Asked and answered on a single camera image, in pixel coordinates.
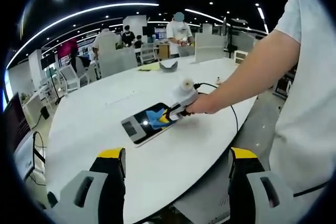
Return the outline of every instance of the trash bin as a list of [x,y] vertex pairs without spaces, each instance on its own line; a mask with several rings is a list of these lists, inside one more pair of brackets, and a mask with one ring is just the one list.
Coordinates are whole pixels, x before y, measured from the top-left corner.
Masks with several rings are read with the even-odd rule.
[[41,115],[43,116],[43,118],[44,118],[45,120],[49,118],[49,112],[48,112],[48,110],[47,110],[47,107],[44,106],[44,107],[41,109]]

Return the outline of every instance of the white pillar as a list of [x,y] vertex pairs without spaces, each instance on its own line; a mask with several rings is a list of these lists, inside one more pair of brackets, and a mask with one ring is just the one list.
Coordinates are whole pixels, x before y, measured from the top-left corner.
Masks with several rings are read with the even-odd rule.
[[130,31],[132,31],[137,37],[137,35],[142,36],[142,42],[147,42],[147,36],[143,36],[142,27],[147,26],[147,17],[146,15],[136,15],[136,16],[128,16],[126,17],[122,24],[124,28],[126,25],[130,26]]
[[41,68],[41,59],[42,59],[42,50],[37,49],[31,55],[29,55],[29,67],[30,74],[32,75],[33,84],[35,90],[38,90],[41,86],[42,78],[45,78],[46,75]]
[[204,34],[212,34],[212,24],[203,24],[203,33]]

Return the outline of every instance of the hand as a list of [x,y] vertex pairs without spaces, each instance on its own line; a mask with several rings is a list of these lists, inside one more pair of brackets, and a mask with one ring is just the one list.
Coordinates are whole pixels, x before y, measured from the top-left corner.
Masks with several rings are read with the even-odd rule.
[[215,111],[212,111],[212,101],[210,100],[211,97],[208,94],[199,94],[197,100],[189,105],[186,108],[186,111],[191,114],[201,114],[201,113],[207,113],[207,114],[214,114]]

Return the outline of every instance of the black ceiling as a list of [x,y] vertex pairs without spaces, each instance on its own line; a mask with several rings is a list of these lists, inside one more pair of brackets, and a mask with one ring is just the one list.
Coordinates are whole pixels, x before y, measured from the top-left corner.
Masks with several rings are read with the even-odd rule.
[[[230,18],[244,19],[248,21],[248,26],[250,28],[264,30],[264,23],[255,6],[255,3],[259,3],[264,11],[268,28],[269,30],[272,30],[283,12],[286,0],[31,0],[29,8],[27,8],[25,13],[26,22],[24,26],[24,35],[19,39],[19,34],[17,34],[17,37],[13,38],[11,48],[18,50],[35,33],[60,18],[91,7],[125,2],[157,3],[159,4],[159,7],[129,6],[107,8],[73,17],[41,34],[18,55],[13,64],[15,65],[26,58],[26,54],[31,53],[37,48],[41,48],[41,46],[48,42],[47,37],[55,38],[71,31],[73,30],[73,24],[80,27],[89,23],[105,20],[106,15],[109,15],[109,18],[117,18],[135,15],[136,12],[140,12],[140,14],[145,14],[148,17],[151,17],[151,20],[162,20],[164,18],[170,20],[174,13],[182,11],[185,14],[185,20],[187,22],[192,21],[196,24],[200,24],[206,20],[210,23],[215,23],[216,21],[200,15],[187,13],[184,9],[189,8],[197,10],[219,19],[222,19],[222,16],[226,16],[226,12],[230,11]],[[122,23],[122,20],[110,21],[108,24],[113,25],[119,23]],[[90,26],[81,30],[81,32],[92,30],[99,26],[101,27],[101,24]],[[76,34],[76,32],[77,31],[70,33],[67,37],[60,38],[60,40],[67,39]]]

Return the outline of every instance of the white round table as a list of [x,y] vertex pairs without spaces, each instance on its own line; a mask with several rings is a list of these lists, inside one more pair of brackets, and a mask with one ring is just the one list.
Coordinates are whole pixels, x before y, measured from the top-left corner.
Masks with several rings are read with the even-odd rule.
[[[176,59],[167,60],[166,66]],[[196,183],[236,135],[230,108],[214,115],[193,115],[140,147],[135,147],[121,121],[163,102],[173,105],[171,91],[183,79],[214,84],[236,69],[231,59],[193,63],[178,59],[174,73],[131,69],[94,82],[64,97],[54,116],[46,152],[47,189],[60,190],[81,170],[89,170],[106,149],[126,149],[124,223],[140,221],[169,205]],[[211,92],[212,87],[201,87]],[[234,105],[239,128],[255,98]]]

